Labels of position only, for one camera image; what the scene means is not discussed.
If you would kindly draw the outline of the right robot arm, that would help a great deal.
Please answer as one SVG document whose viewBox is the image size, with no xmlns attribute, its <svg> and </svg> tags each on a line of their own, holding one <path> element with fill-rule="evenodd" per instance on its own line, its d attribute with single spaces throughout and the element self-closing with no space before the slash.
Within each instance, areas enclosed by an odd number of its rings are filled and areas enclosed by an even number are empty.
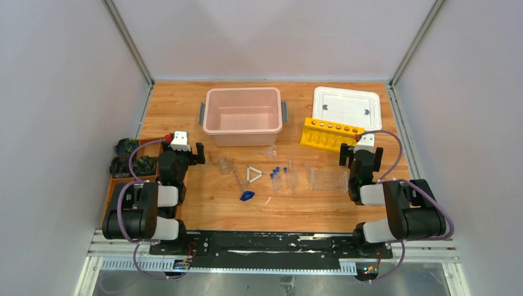
<svg viewBox="0 0 523 296">
<path fill-rule="evenodd" d="M 356 205 L 383 206 L 386 217 L 357 224 L 352 249 L 368 257 L 387 242 L 447 239 L 453 224 L 437 204 L 425 179 L 375 181 L 383 149 L 375 152 L 348 144 L 340 147 L 339 164 L 349 169 L 348 196 Z"/>
</svg>

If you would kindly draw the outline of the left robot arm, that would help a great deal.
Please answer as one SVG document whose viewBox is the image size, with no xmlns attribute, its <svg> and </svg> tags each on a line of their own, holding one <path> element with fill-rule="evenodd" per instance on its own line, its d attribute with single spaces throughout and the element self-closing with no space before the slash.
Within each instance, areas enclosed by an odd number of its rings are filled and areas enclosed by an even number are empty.
<svg viewBox="0 0 523 296">
<path fill-rule="evenodd" d="M 165 241 L 175 255 L 189 247 L 186 227 L 176 209 L 186 196 L 190 166 L 205 164 L 204 145 L 192 149 L 173 134 L 151 141 L 122 139 L 110 165 L 112 179 L 102 233 L 108 240 L 130 243 Z"/>
</svg>

